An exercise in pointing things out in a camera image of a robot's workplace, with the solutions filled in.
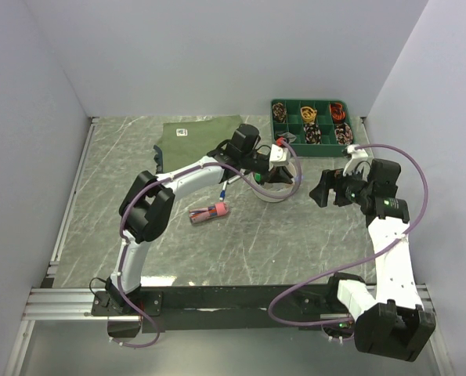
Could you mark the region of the white round pen holder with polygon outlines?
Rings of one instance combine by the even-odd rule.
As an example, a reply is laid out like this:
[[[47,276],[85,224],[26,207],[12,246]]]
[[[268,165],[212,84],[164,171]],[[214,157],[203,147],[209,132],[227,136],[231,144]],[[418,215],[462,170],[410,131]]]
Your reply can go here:
[[[251,175],[251,182],[254,184],[254,195],[261,201],[268,203],[278,203],[285,200],[287,196],[295,187],[296,182],[294,178],[298,177],[297,169],[293,161],[289,162],[287,170],[292,174],[292,183],[264,183],[258,184],[254,179],[254,174]]]

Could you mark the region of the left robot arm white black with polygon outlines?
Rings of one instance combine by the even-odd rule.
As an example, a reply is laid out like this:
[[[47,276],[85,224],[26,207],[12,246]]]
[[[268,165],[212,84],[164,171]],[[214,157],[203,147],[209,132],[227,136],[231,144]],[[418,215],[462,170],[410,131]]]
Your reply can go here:
[[[139,304],[142,267],[150,244],[167,228],[176,201],[208,186],[260,175],[261,183],[294,183],[288,169],[291,153],[285,139],[277,140],[268,154],[257,149],[258,129],[241,124],[231,139],[222,141],[198,161],[172,172],[137,175],[119,208],[121,249],[106,292],[118,313],[133,313]]]

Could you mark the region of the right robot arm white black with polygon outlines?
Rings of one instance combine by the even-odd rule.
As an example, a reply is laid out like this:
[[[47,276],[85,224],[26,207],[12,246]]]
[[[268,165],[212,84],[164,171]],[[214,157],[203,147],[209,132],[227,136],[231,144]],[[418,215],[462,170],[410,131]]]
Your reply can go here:
[[[309,196],[321,208],[331,191],[335,205],[359,205],[377,255],[375,292],[359,277],[335,273],[325,293],[327,307],[335,312],[348,309],[358,351],[413,362],[435,330],[435,316],[425,311],[414,281],[404,233],[410,213],[396,196],[400,172],[399,164],[382,159],[372,160],[368,175],[326,169]]]

